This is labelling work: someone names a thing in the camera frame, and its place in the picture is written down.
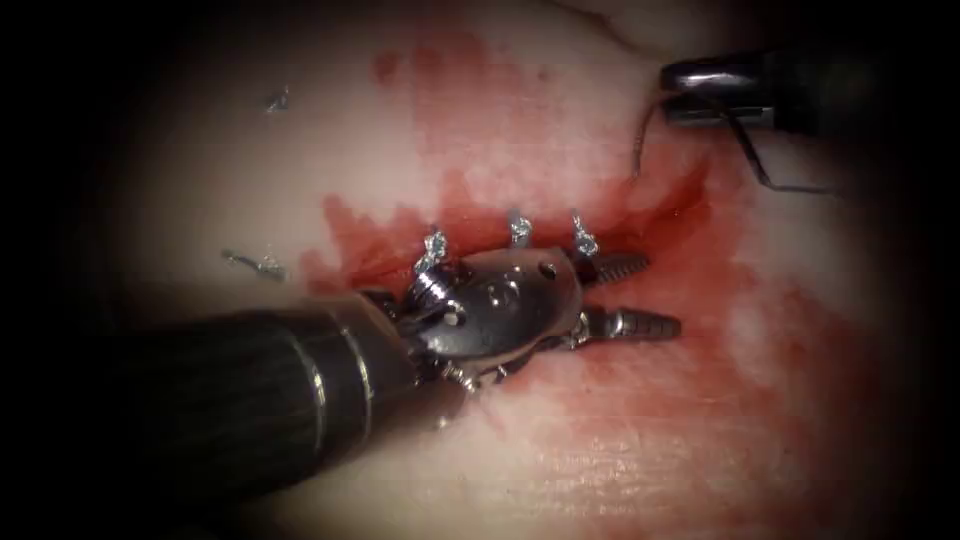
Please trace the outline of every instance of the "blood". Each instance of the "blood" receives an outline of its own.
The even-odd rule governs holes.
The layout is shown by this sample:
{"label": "blood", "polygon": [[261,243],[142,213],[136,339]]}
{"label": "blood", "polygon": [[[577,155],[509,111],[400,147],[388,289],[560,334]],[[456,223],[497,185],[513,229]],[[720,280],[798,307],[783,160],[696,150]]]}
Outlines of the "blood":
{"label": "blood", "polygon": [[[419,29],[413,42],[407,50],[375,56],[370,69],[381,92],[403,93],[409,98],[424,182],[435,186],[440,210],[428,218],[419,209],[398,205],[389,219],[374,220],[336,195],[323,196],[318,208],[331,231],[340,263],[324,262],[317,250],[302,254],[300,269],[312,294],[371,286],[402,294],[411,267],[423,252],[423,237],[432,226],[446,233],[453,257],[506,246],[507,208],[489,199],[479,200],[477,194],[507,190],[525,180],[524,195],[549,209],[535,220],[534,247],[571,245],[569,209],[556,202],[561,186],[549,181],[555,170],[553,161],[565,156],[518,149],[499,168],[490,165],[481,178],[470,174],[478,160],[489,158],[483,153],[488,148],[484,145],[506,143],[509,147],[511,142],[541,142],[551,135],[562,107],[551,101],[548,87],[562,73],[542,67],[525,71],[496,57],[493,47],[465,31]],[[516,98],[507,105],[511,108],[506,116],[501,114],[504,103],[498,96]],[[661,130],[661,142],[649,143],[645,150],[640,179],[611,177],[606,172],[590,178],[589,171],[586,173],[584,182],[598,189],[590,200],[583,201],[581,213],[601,249],[640,250],[652,261],[641,275],[592,291],[587,300],[679,317],[684,336],[665,347],[674,347],[669,353],[674,356],[682,351],[685,361],[652,368],[650,362],[636,358],[663,356],[667,354],[664,347],[651,346],[642,353],[636,352],[635,345],[588,347],[578,353],[583,362],[574,386],[569,374],[547,362],[531,362],[508,379],[504,390],[524,393],[537,384],[562,386],[563,396],[554,401],[560,408],[558,416],[569,418],[526,437],[544,448],[575,451],[582,443],[589,451],[589,441],[616,439],[618,433],[643,433],[652,426],[661,430],[660,435],[682,439],[690,435],[683,431],[689,425],[684,419],[729,421],[749,415],[758,422],[756,429],[731,431],[711,444],[750,456],[753,448],[764,444],[756,433],[766,429],[780,433],[784,444],[802,454],[793,456],[798,463],[813,467],[835,461],[829,448],[839,437],[811,442],[816,434],[809,427],[809,418],[797,418],[785,408],[782,389],[752,380],[738,368],[730,346],[730,321],[746,298],[766,327],[783,329],[777,339],[764,336],[762,340],[769,369],[792,377],[800,388],[816,388],[818,399],[831,405],[835,415],[831,421],[835,422],[850,407],[844,386],[862,387],[871,382],[865,375],[869,369],[854,360],[864,354],[862,336],[790,279],[758,275],[738,259],[750,233],[745,209],[751,205],[751,191],[744,189],[742,155],[718,142],[722,135],[670,132],[662,125],[657,129]],[[611,146],[621,135],[605,128],[594,132],[609,136]],[[611,155],[610,159],[622,157]],[[650,185],[663,189],[651,190]],[[848,362],[828,361],[836,358],[838,351]],[[627,356],[632,363],[623,362]],[[651,369],[669,373],[671,383],[645,382]],[[615,399],[607,392],[593,391],[624,385],[633,386]],[[866,397],[864,393],[856,395]],[[653,418],[678,422],[652,425]],[[499,425],[496,418],[490,422]],[[849,428],[854,421],[846,424]],[[709,455],[696,450],[691,450],[690,467],[709,469]],[[762,467],[743,459],[745,475],[756,476],[760,484],[767,481]],[[690,478],[699,477],[696,470],[688,472]],[[696,493],[706,491],[697,489]],[[812,486],[804,495],[803,508],[814,507],[825,515],[822,497],[828,492],[829,486]],[[758,511],[774,514],[782,522],[802,522],[804,514],[791,497],[758,502],[758,508],[731,506],[719,513],[714,510],[717,501],[701,497],[705,506],[694,504],[691,511],[713,515],[726,524],[755,519]],[[598,518],[596,524],[610,537],[633,538],[639,530],[629,517]],[[684,518],[668,515],[649,524],[658,531],[683,530],[685,526]]]}

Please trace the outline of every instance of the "skin surface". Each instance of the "skin surface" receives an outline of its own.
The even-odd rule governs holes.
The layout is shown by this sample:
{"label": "skin surface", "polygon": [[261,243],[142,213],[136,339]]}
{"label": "skin surface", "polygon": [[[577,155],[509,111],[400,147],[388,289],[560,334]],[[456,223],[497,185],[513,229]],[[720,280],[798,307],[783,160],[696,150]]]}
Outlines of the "skin surface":
{"label": "skin surface", "polygon": [[[230,28],[144,111],[99,216],[125,224],[107,245],[131,326],[398,290],[431,224],[454,254],[499,247],[510,207],[535,243],[570,245],[575,207],[601,250],[648,253],[646,272],[588,300],[684,322],[672,343],[540,354],[441,433],[252,504],[251,530],[856,538],[889,508],[911,381],[876,210],[764,191],[728,133],[658,117],[632,179],[658,67],[751,35],[694,1],[569,4],[609,28],[539,2]],[[264,112],[284,85],[289,110]],[[804,141],[755,143],[778,181],[865,174]],[[291,279],[257,278],[224,248]]]}

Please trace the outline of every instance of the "surgical suture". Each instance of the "surgical suture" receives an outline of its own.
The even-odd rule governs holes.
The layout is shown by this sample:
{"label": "surgical suture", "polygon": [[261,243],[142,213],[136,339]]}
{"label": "surgical suture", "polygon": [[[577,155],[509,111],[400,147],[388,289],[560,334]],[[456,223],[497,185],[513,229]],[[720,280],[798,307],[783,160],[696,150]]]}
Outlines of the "surgical suture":
{"label": "surgical suture", "polygon": [[593,257],[599,250],[597,238],[587,231],[580,212],[576,210],[573,210],[573,242],[577,251],[584,257]]}
{"label": "surgical suture", "polygon": [[290,105],[290,87],[284,86],[282,92],[277,92],[267,98],[267,112],[285,111]]}
{"label": "surgical suture", "polygon": [[220,252],[220,256],[231,264],[242,264],[252,268],[259,276],[276,282],[286,281],[288,277],[287,269],[270,255],[266,255],[262,260],[257,261],[232,249],[224,249]]}
{"label": "surgical suture", "polygon": [[510,227],[510,247],[529,247],[533,224],[520,213],[520,210],[511,208],[507,212],[507,225]]}
{"label": "surgical suture", "polygon": [[430,234],[423,239],[423,248],[423,255],[413,265],[415,274],[426,272],[447,256],[447,237],[439,228],[433,227]]}

